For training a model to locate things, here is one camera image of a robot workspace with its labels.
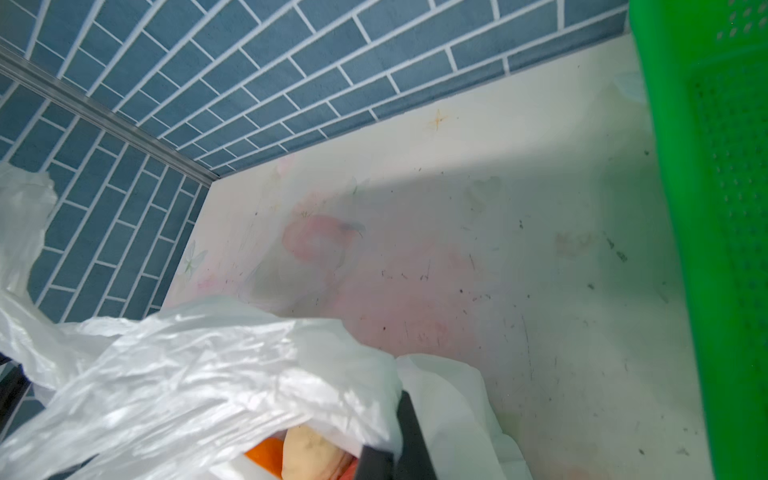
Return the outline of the white plastic bag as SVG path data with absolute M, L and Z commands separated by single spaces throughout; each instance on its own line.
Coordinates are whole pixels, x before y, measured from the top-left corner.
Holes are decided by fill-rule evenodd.
M 5 479 L 248 479 L 245 453 L 306 425 L 358 463 L 399 459 L 407 391 L 437 479 L 527 479 L 480 372 L 433 355 L 394 357 L 334 319 L 282 319 L 208 297 L 142 320 L 52 322 L 27 285 L 57 204 L 50 176 L 1 168 L 1 351 L 41 413 L 1 444 Z

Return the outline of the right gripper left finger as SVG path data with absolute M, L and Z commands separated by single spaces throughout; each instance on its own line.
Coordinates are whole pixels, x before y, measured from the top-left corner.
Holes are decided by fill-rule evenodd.
M 364 446 L 358 458 L 355 480 L 393 480 L 394 456 L 391 452 Z

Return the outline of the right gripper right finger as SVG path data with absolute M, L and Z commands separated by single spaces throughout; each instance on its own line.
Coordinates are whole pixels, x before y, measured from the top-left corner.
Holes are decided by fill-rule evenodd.
M 403 446 L 398 460 L 394 463 L 394 480 L 437 480 L 430 454 L 415 412 L 411 396 L 402 392 L 397 409 Z

